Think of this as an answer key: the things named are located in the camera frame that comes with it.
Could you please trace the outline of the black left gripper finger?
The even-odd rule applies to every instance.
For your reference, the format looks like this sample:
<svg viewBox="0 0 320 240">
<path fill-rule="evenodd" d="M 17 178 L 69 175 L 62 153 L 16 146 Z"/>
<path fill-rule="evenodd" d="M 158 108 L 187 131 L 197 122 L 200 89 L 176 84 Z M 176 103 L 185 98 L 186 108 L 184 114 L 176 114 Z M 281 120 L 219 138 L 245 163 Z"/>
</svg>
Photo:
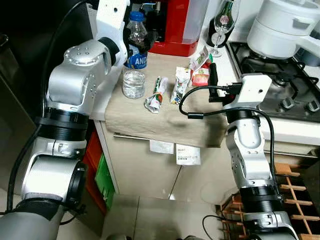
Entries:
<svg viewBox="0 0 320 240">
<path fill-rule="evenodd" d="M 131 53 L 147 54 L 158 38 L 157 30 L 142 34 L 139 32 L 131 33 Z"/>
</svg>

